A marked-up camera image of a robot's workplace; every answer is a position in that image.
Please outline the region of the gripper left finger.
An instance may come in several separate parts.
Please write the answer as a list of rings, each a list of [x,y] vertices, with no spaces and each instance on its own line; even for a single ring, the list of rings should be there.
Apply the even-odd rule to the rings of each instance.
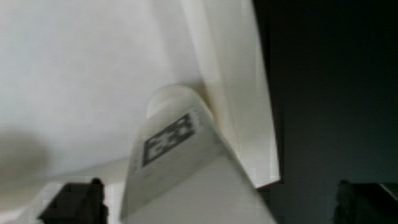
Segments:
[[[38,219],[43,224],[109,224],[105,184],[98,178],[62,186]]]

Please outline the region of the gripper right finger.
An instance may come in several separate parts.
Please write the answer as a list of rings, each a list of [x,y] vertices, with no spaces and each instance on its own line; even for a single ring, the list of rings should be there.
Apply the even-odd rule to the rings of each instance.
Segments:
[[[398,224],[398,183],[338,184],[334,224]]]

